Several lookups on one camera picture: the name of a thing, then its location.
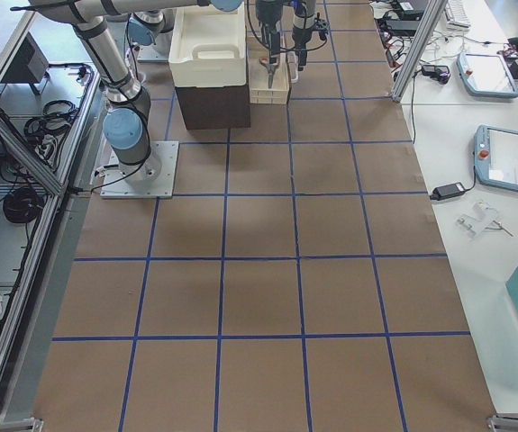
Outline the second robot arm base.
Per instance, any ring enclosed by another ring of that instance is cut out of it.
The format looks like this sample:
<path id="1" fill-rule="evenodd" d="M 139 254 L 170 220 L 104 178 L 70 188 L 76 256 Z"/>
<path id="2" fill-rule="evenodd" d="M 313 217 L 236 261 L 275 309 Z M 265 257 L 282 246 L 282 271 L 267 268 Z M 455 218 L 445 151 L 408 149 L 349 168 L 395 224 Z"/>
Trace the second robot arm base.
<path id="1" fill-rule="evenodd" d="M 173 8 L 132 13 L 128 23 L 128 35 L 131 42 L 150 46 L 156 43 L 160 34 L 172 32 L 174 22 Z"/>

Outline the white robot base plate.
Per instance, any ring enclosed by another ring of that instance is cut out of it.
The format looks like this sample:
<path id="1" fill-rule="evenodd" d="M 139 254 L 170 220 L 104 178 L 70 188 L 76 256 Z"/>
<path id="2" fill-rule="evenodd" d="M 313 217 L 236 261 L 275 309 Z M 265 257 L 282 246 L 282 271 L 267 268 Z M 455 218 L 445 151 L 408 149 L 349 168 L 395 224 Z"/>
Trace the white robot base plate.
<path id="1" fill-rule="evenodd" d="M 100 196 L 105 199 L 171 198 L 178 151 L 177 141 L 152 141 L 151 154 L 145 164 L 136 173 L 125 177 L 134 167 L 120 166 L 111 149 L 108 164 L 115 164 L 115 167 L 105 171 L 107 185 L 100 189 Z"/>

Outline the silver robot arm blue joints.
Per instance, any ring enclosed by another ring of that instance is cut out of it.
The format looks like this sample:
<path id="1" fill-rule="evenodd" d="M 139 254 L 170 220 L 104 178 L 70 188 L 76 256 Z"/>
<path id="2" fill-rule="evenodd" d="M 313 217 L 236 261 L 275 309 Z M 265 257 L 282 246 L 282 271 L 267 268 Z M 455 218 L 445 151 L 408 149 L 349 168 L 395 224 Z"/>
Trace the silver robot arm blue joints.
<path id="1" fill-rule="evenodd" d="M 106 119 L 128 114 L 131 122 L 138 126 L 136 131 L 122 139 L 121 148 L 114 148 L 119 167 L 127 176 L 136 176 L 151 154 L 148 137 L 150 96 L 126 66 L 105 17 L 192 5 L 211 5 L 228 13 L 240 4 L 239 1 L 31 1 L 26 6 L 13 6 L 11 10 L 34 11 L 54 22 L 73 27 L 97 67 L 105 84 L 106 97 L 114 108 Z"/>

